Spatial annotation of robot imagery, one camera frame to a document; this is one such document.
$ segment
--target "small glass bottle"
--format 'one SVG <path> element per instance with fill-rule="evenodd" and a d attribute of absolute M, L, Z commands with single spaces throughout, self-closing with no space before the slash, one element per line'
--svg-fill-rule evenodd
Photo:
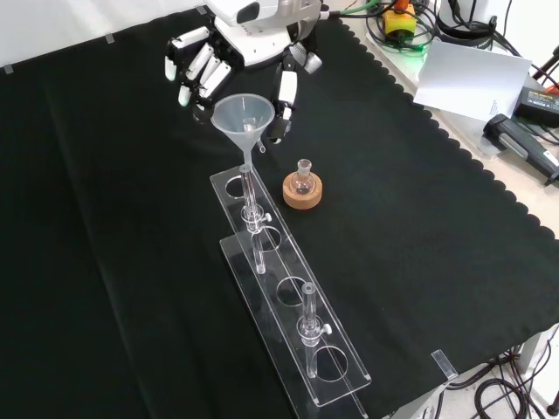
<path fill-rule="evenodd" d="M 314 178 L 311 174 L 312 163 L 302 159 L 297 162 L 297 173 L 292 177 L 290 189 L 299 195 L 310 194 L 314 191 Z"/>

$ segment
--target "clear acrylic stand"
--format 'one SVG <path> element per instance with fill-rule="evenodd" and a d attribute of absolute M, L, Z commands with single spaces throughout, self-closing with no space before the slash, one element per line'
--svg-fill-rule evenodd
<path fill-rule="evenodd" d="M 221 248 L 297 416 L 368 417 L 355 392 L 370 376 L 258 174 L 210 180 L 235 231 Z"/>

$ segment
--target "white robot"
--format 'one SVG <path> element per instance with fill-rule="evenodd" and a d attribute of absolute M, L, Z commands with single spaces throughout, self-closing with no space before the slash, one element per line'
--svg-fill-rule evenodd
<path fill-rule="evenodd" d="M 195 117 L 205 119 L 235 72 L 276 63 L 276 118 L 267 136 L 280 142 L 291 126 L 297 68 L 312 73 L 321 67 L 314 26 L 328 18 L 328 8 L 322 0 L 205 0 L 205 5 L 207 26 L 168 42 L 165 75 L 178 79 L 180 105 L 190 104 Z"/>

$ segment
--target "plastic funnel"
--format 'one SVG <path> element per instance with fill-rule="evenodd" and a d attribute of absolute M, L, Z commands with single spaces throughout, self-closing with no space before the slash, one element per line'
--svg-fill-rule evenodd
<path fill-rule="evenodd" d="M 220 100 L 214 106 L 211 123 L 243 151 L 245 160 L 250 161 L 254 144 L 274 115 L 268 99 L 257 94 L 241 93 Z"/>

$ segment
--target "scalloped edge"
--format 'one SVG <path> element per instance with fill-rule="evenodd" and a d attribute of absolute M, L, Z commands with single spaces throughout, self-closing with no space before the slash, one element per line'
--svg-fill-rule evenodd
<path fill-rule="evenodd" d="M 468 149 L 466 149 L 460 141 L 456 140 L 455 138 L 452 138 L 448 133 L 448 131 L 441 128 L 439 121 L 433 119 L 433 114 L 430 111 L 425 109 L 423 105 L 414 103 L 413 96 L 405 91 L 404 86 L 397 83 L 396 77 L 390 72 L 390 70 L 387 67 L 383 65 L 381 61 L 376 59 L 375 55 L 367 48 L 367 45 L 365 45 L 361 41 L 361 39 L 356 36 L 355 32 L 353 32 L 347 24 L 345 24 L 341 19 L 336 19 L 336 21 L 337 24 L 341 25 L 342 28 L 345 29 L 345 31 L 350 36 L 352 42 L 359 44 L 359 49 L 363 53 L 369 56 L 369 60 L 371 61 L 371 63 L 374 66 L 381 67 L 383 73 L 387 76 L 387 79 L 389 79 L 392 84 L 397 86 L 398 90 L 401 89 L 401 93 L 410 100 L 410 103 L 413 106 L 416 106 L 421 109 L 422 114 L 429 119 L 428 122 L 429 125 L 433 125 L 437 129 L 437 131 L 440 134 L 442 134 L 442 136 L 446 137 L 449 144 L 451 144 L 454 148 L 456 148 L 456 151 L 458 151 L 457 157 L 462 159 L 464 162 L 468 163 L 469 165 L 475 166 L 476 169 L 481 170 L 483 176 L 488 178 L 488 180 L 494 185 L 494 187 L 499 191 L 499 193 L 503 194 L 503 196 L 508 201 L 511 201 L 511 203 L 518 210 L 520 210 L 523 214 L 528 216 L 528 219 L 531 221 L 532 224 L 535 224 L 535 227 L 541 232 L 544 238 L 546 239 L 551 238 L 552 240 L 555 241 L 555 245 L 559 246 L 559 237 L 556 236 L 555 232 L 552 231 L 552 229 L 550 229 L 549 227 L 542 225 L 542 221 L 540 220 L 540 218 L 537 215 L 529 212 L 529 208 L 524 203 L 518 200 L 516 194 L 512 190 L 510 190 L 503 181 L 495 179 L 495 174 L 491 170 L 485 168 L 483 161 L 474 158 L 472 153 Z"/>

